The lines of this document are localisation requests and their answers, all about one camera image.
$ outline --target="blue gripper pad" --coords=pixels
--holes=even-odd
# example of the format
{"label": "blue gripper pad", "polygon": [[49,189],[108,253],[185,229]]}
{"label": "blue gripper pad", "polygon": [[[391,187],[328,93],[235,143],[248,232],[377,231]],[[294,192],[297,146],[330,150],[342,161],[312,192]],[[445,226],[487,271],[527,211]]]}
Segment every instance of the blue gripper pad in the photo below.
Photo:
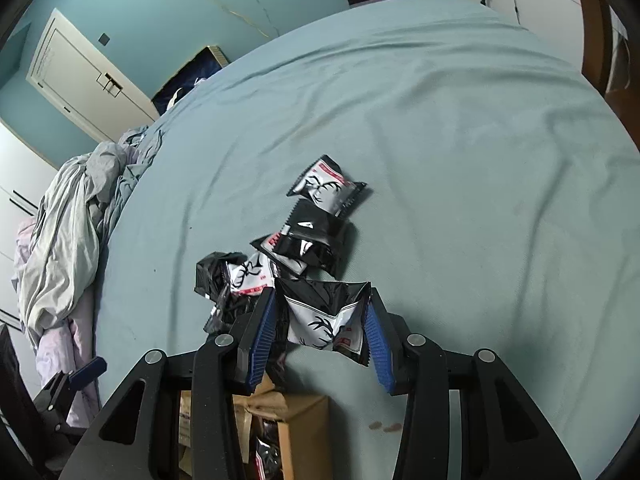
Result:
{"label": "blue gripper pad", "polygon": [[392,393],[396,387],[394,377],[393,356],[386,341],[385,331],[380,325],[380,319],[372,303],[367,306],[364,320],[364,332],[369,342],[369,351],[376,367],[378,382],[384,386],[387,393]]}
{"label": "blue gripper pad", "polygon": [[264,306],[264,312],[257,329],[254,343],[249,351],[249,369],[246,376],[246,385],[251,391],[254,391],[255,387],[262,381],[271,343],[273,343],[276,335],[276,322],[278,320],[275,301],[276,295],[272,288],[265,289],[265,291],[267,290],[270,290],[270,294]]}

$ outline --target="open cardboard box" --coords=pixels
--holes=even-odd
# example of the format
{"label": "open cardboard box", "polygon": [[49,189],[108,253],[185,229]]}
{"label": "open cardboard box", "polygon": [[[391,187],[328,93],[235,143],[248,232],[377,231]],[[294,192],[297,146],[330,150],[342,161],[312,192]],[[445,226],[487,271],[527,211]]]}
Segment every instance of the open cardboard box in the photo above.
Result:
{"label": "open cardboard box", "polygon": [[[250,461],[252,421],[261,417],[278,423],[284,480],[332,480],[328,405],[325,396],[281,394],[265,374],[252,396],[234,396],[242,461]],[[178,440],[187,449],[180,468],[188,474],[191,474],[190,431],[191,392],[182,392]]]}

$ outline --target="silver bolt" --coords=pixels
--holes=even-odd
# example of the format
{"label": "silver bolt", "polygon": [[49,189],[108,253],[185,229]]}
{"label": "silver bolt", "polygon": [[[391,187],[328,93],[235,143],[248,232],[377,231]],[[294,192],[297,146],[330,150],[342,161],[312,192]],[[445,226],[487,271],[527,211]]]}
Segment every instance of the silver bolt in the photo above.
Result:
{"label": "silver bolt", "polygon": [[493,363],[495,361],[495,354],[491,350],[481,350],[478,352],[478,357],[485,363]]}
{"label": "silver bolt", "polygon": [[406,341],[411,346],[422,346],[427,342],[427,338],[422,334],[409,334],[406,338]]}
{"label": "silver bolt", "polygon": [[229,346],[234,341],[234,337],[231,334],[220,334],[215,343],[218,346]]}
{"label": "silver bolt", "polygon": [[145,361],[147,364],[152,365],[162,359],[162,352],[159,350],[150,350],[145,355]]}

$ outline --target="bed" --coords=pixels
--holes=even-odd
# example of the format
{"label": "bed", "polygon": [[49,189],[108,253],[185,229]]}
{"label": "bed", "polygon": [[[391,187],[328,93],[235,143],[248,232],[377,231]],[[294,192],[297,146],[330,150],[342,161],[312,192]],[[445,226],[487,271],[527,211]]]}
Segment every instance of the bed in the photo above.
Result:
{"label": "bed", "polygon": [[[149,349],[204,342],[196,262],[250,253],[327,153],[372,189],[343,280],[445,349],[497,351],[583,479],[620,448],[640,413],[640,156],[530,32],[466,0],[377,2],[252,51],[153,128],[98,276],[103,401]],[[391,478],[400,433],[369,425],[402,422],[404,398],[335,352],[296,347],[287,370],[332,399],[335,478]]]}

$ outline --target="wall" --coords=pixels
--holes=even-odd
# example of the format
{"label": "wall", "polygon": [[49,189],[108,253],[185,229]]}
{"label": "wall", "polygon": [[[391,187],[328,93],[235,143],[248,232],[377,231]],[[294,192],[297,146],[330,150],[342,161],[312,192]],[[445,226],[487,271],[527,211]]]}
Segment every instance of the wall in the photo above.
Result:
{"label": "wall", "polygon": [[[348,8],[346,0],[34,0],[22,23],[31,23],[20,70],[0,89],[0,117],[55,164],[95,146],[26,81],[44,25],[57,7],[134,84],[151,97],[206,44],[235,60],[268,41],[225,12],[243,14],[275,37]],[[102,33],[111,41],[97,43]]]}

